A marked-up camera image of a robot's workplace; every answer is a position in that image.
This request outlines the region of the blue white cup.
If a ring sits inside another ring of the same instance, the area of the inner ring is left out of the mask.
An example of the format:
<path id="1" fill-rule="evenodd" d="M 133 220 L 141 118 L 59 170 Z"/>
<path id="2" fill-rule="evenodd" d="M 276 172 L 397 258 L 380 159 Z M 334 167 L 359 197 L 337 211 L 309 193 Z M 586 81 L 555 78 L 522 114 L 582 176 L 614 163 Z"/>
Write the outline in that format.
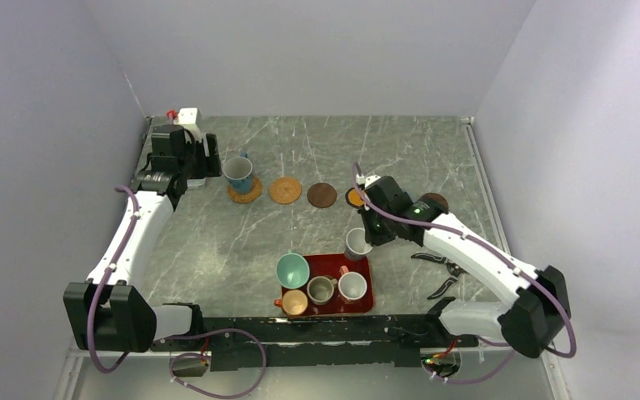
<path id="1" fill-rule="evenodd" d="M 222 175 L 236 192 L 249 193 L 254 178 L 253 163 L 248 155 L 242 152 L 236 157 L 229 158 L 222 165 Z"/>

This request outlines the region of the black orange smiley coaster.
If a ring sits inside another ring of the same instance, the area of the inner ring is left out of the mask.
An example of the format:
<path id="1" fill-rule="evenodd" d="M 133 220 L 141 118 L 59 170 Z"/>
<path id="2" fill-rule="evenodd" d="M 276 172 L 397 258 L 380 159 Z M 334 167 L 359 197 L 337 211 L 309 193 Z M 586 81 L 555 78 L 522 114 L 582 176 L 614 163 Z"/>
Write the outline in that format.
<path id="1" fill-rule="evenodd" d="M 353 188 L 350 188 L 346 191 L 344 198 L 347 205 L 355 209 L 361 208 L 364 204 L 358 192 Z"/>

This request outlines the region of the woven rattan coaster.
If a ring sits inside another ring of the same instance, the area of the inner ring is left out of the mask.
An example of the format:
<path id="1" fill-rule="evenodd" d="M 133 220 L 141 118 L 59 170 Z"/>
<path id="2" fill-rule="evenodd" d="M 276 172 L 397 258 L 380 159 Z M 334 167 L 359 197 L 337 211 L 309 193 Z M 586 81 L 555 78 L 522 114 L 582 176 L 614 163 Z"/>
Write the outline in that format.
<path id="1" fill-rule="evenodd" d="M 269 188 L 270 198 L 282 205 L 294 203 L 302 192 L 302 184 L 295 177 L 289 176 L 276 179 Z"/>
<path id="2" fill-rule="evenodd" d="M 241 194 L 236 192 L 231 185 L 227 186 L 227 195 L 234 203 L 244 204 L 251 203 L 259 198 L 263 192 L 263 184 L 258 177 L 252 180 L 252 188 L 249 193 Z"/>

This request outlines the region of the brown wooden coaster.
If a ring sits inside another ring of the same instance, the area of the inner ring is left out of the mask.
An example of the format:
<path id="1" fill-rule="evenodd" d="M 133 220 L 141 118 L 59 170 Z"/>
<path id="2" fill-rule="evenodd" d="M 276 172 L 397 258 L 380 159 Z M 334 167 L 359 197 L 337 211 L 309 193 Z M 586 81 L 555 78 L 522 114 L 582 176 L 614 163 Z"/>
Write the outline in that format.
<path id="1" fill-rule="evenodd" d="M 429 198 L 429 199 L 430 199 L 431 201 L 433 201 L 434 203 L 439 204 L 439 205 L 440 205 L 440 207 L 441 207 L 441 209 L 442 209 L 444 212 L 446 212 L 446 213 L 447 213 L 447 212 L 449 211 L 448 201 L 447 201 L 447 199 L 446 199 L 444 196 L 442 196 L 442 195 L 440 195 L 440 194 L 438 194 L 438 193 L 435 193 L 435 192 L 428 192 L 428 193 L 425 193 L 425 194 L 424 194 L 424 197 L 425 197 L 425 198 Z"/>

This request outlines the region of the small white cup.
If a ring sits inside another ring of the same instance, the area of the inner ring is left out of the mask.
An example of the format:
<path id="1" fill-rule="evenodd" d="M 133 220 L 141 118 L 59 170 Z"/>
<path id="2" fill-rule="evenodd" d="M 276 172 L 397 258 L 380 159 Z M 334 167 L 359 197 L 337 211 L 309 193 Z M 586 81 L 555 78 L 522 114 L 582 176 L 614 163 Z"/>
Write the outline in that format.
<path id="1" fill-rule="evenodd" d="M 359 261 L 365 258 L 373 246 L 366 241 L 366 231 L 362 227 L 351 229 L 345 238 L 344 257 L 350 261 Z"/>

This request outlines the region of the dark wooden coaster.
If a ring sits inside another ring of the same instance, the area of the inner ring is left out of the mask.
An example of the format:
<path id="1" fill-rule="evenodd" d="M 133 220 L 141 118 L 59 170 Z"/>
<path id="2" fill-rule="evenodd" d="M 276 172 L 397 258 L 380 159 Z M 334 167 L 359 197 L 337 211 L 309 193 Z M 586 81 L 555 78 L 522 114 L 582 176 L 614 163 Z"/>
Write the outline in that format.
<path id="1" fill-rule="evenodd" d="M 307 190 L 307 200 L 315 208 L 328 208 L 337 200 L 337 190 L 326 182 L 317 182 Z"/>

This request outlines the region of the red white cup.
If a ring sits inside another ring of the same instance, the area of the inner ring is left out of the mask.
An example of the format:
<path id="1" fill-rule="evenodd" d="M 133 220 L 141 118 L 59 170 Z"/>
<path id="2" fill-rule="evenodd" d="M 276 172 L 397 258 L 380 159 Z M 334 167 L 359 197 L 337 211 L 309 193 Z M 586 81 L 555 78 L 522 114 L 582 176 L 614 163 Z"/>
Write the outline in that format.
<path id="1" fill-rule="evenodd" d="M 366 278 L 359 272 L 350 271 L 347 266 L 341 266 L 339 272 L 337 289 L 342 300 L 345 303 L 355 303 L 361 300 L 368 292 Z"/>

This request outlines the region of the teal green cup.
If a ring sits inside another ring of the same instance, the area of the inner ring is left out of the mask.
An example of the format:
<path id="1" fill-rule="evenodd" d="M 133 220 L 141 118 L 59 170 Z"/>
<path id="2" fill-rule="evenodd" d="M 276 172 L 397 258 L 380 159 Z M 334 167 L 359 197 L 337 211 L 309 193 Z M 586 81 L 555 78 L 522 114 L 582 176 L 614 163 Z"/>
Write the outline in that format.
<path id="1" fill-rule="evenodd" d="M 276 265 L 277 280 L 283 288 L 298 289 L 310 279 L 310 267 L 307 259 L 295 252 L 281 256 Z"/>

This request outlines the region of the orange cup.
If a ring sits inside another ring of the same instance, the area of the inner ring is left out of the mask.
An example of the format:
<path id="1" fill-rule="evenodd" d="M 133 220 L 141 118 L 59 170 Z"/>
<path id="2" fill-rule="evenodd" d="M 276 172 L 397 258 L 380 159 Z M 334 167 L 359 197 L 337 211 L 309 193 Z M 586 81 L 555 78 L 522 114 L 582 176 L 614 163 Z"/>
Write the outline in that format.
<path id="1" fill-rule="evenodd" d="M 297 289 L 286 291 L 280 298 L 273 301 L 273 305 L 281 308 L 283 313 L 295 318 L 302 316 L 308 309 L 307 295 Z"/>

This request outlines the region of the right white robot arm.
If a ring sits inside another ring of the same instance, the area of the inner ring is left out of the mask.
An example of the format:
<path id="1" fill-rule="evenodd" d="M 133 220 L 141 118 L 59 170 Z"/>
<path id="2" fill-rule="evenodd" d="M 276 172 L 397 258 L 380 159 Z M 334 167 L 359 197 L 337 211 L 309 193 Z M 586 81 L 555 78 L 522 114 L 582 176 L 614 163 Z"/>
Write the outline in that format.
<path id="1" fill-rule="evenodd" d="M 497 296 L 496 302 L 448 301 L 426 323 L 429 341 L 445 346 L 456 336 L 500 339 L 517 353 L 547 351 L 572 358 L 577 339 L 565 277 L 553 266 L 538 269 L 492 245 L 461 222 L 431 193 L 412 199 L 390 176 L 352 172 L 362 199 L 358 212 L 365 240 L 379 247 L 400 238 L 456 263 Z"/>

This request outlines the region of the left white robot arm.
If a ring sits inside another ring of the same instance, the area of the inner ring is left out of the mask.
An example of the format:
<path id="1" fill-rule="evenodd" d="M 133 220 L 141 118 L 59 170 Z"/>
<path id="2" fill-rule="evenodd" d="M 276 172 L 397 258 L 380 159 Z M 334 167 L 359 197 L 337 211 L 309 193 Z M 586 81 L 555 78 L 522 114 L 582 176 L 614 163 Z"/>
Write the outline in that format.
<path id="1" fill-rule="evenodd" d="M 199 348 L 206 338 L 199 307 L 191 303 L 152 306 L 138 291 L 164 226 L 191 180 L 221 174 L 218 140 L 190 126 L 152 129 L 152 148 L 128 185 L 122 221 L 97 266 L 63 294 L 77 346 L 90 353 L 143 353 L 170 337 L 182 348 Z"/>

